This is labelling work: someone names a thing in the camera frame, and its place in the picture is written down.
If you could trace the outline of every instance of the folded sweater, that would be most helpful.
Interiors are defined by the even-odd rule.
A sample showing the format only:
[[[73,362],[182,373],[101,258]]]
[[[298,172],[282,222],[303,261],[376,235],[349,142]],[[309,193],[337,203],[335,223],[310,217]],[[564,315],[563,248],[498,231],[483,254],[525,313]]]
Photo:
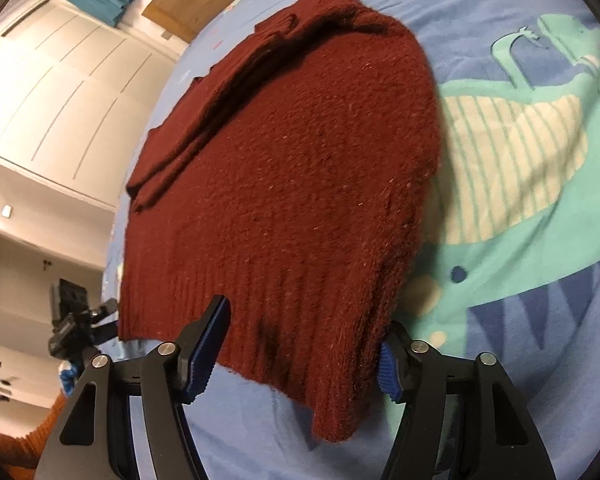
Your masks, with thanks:
[[[219,363],[350,437],[438,166],[414,35],[359,0],[298,0],[197,78],[128,182],[120,337],[232,302]]]

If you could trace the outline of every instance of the silver screw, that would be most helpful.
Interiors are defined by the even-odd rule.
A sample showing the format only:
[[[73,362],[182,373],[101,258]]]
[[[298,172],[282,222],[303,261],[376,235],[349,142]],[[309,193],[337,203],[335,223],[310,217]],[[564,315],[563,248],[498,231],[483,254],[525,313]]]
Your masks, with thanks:
[[[100,354],[92,359],[91,364],[94,368],[102,368],[108,362],[109,358],[106,355]]]
[[[480,362],[482,362],[483,365],[493,366],[498,360],[495,355],[490,354],[489,352],[483,352],[480,354]]]
[[[424,354],[429,351],[429,345],[424,341],[416,340],[411,343],[411,350],[416,352],[416,354]]]
[[[176,351],[176,345],[174,343],[162,343],[158,346],[158,354],[170,355]]]

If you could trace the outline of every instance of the yellow spot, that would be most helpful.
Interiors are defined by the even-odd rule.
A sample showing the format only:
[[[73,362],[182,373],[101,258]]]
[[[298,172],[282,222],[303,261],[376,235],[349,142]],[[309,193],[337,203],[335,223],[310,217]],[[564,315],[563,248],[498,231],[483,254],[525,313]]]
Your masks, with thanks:
[[[446,342],[446,333],[442,330],[436,330],[429,336],[429,343],[433,348],[440,349],[440,347]]]
[[[440,286],[431,276],[414,276],[404,283],[398,293],[398,308],[414,316],[424,316],[436,306],[441,295]]]

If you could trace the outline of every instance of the bed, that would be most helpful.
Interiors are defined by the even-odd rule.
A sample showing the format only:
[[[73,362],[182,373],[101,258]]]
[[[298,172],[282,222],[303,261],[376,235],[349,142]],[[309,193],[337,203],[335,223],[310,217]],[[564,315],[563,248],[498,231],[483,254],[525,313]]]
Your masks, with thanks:
[[[232,2],[184,52],[147,129],[294,1]],[[395,318],[446,354],[496,354],[529,400],[558,480],[576,480],[600,450],[600,27],[581,0],[362,2],[416,34],[446,123],[426,242]],[[123,193],[104,299],[119,294],[128,206]],[[123,359],[157,343],[102,349]],[[352,439],[318,442],[307,409],[216,366],[186,413],[212,479],[368,480],[380,477],[402,415],[381,396],[372,406]],[[132,411],[142,478],[154,478],[139,400]]]

